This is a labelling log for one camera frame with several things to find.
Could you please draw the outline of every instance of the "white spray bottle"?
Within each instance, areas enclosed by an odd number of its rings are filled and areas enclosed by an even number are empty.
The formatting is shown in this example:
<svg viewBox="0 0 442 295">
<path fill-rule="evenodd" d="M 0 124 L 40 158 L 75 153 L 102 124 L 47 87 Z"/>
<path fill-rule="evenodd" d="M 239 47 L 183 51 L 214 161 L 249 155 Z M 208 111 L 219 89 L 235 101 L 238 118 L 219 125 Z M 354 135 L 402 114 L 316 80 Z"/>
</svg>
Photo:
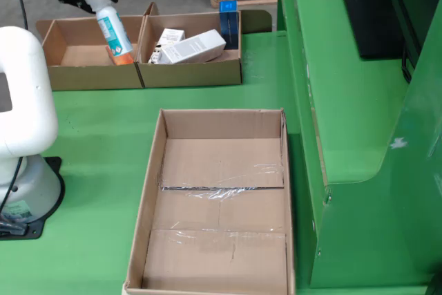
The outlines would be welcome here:
<svg viewBox="0 0 442 295">
<path fill-rule="evenodd" d="M 132 43 L 127 37 L 118 12 L 111 6 L 111 0 L 86 0 L 97 14 L 99 27 L 108 42 L 110 51 L 115 58 L 132 51 Z"/>
</svg>

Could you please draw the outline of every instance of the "black cable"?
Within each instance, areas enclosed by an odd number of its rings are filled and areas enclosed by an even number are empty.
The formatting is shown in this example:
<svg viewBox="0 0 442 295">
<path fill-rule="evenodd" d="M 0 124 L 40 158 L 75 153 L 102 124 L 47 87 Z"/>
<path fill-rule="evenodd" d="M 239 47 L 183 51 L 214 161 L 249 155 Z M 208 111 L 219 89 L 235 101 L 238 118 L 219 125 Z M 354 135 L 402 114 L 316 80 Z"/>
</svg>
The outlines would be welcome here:
<svg viewBox="0 0 442 295">
<path fill-rule="evenodd" d="M 412 81 L 412 75 L 410 74 L 410 71 L 407 68 L 407 45 L 403 44 L 403 51 L 402 51 L 402 73 L 405 78 L 405 81 L 409 84 Z"/>
<path fill-rule="evenodd" d="M 17 176 L 19 175 L 20 166 L 21 166 L 22 161 L 23 161 L 23 157 L 20 157 L 19 162 L 17 163 L 17 168 L 15 169 L 14 176 L 12 177 L 11 184 L 9 185 L 9 188 L 8 188 L 8 191 L 6 192 L 5 198 L 3 199 L 3 202 L 0 205 L 0 215 L 1 215 L 1 212 L 3 211 L 3 208 L 5 207 L 6 201 L 9 198 L 9 195 L 11 193 L 13 186 L 14 186 L 15 180 L 17 179 Z"/>
<path fill-rule="evenodd" d="M 21 6 L 21 13 L 23 14 L 23 21 L 25 23 L 25 29 L 28 29 L 28 18 L 26 17 L 26 11 L 25 11 L 25 4 L 23 3 L 23 0 L 20 0 L 20 6 Z"/>
</svg>

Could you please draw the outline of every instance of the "empty cardboard box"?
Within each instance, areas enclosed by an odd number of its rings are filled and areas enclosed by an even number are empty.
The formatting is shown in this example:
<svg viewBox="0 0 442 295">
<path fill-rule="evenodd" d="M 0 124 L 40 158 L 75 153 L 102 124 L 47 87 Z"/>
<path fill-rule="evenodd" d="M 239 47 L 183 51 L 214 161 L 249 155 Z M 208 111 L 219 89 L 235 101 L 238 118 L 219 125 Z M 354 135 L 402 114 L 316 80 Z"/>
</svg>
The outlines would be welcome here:
<svg viewBox="0 0 442 295">
<path fill-rule="evenodd" d="M 122 16 L 137 54 L 144 18 L 156 14 L 151 3 L 144 15 Z M 106 40 L 94 16 L 37 22 L 43 40 L 50 83 L 54 91 L 143 88 L 135 64 L 115 66 L 106 52 Z"/>
<path fill-rule="evenodd" d="M 163 110 L 127 294 L 295 294 L 287 129 L 279 110 Z"/>
</svg>

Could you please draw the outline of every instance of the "bottle label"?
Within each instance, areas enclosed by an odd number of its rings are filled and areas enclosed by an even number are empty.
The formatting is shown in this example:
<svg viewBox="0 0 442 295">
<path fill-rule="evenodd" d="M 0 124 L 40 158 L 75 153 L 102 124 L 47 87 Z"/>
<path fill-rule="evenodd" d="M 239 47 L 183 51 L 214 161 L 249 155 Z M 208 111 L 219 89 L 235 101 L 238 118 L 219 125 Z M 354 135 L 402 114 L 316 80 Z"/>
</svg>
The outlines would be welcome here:
<svg viewBox="0 0 442 295">
<path fill-rule="evenodd" d="M 120 55 L 123 51 L 122 45 L 118 40 L 117 34 L 115 33 L 112 23 L 108 17 L 98 20 L 99 27 L 102 29 L 104 38 L 108 42 L 110 51 L 116 57 Z"/>
<path fill-rule="evenodd" d="M 6 204 L 1 214 L 3 214 L 6 219 L 17 222 L 26 222 L 32 217 L 29 206 L 24 200 Z"/>
</svg>

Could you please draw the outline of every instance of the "white sticker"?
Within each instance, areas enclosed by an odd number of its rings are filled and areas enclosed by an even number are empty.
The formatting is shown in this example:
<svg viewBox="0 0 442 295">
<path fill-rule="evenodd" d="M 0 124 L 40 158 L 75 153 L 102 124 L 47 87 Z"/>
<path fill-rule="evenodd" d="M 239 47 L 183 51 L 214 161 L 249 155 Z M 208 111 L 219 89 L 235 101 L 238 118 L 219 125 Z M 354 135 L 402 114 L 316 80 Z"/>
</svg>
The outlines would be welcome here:
<svg viewBox="0 0 442 295">
<path fill-rule="evenodd" d="M 1 214 L 3 214 L 6 219 L 18 222 L 26 221 L 32 217 L 29 206 L 24 200 L 6 204 Z"/>
</svg>

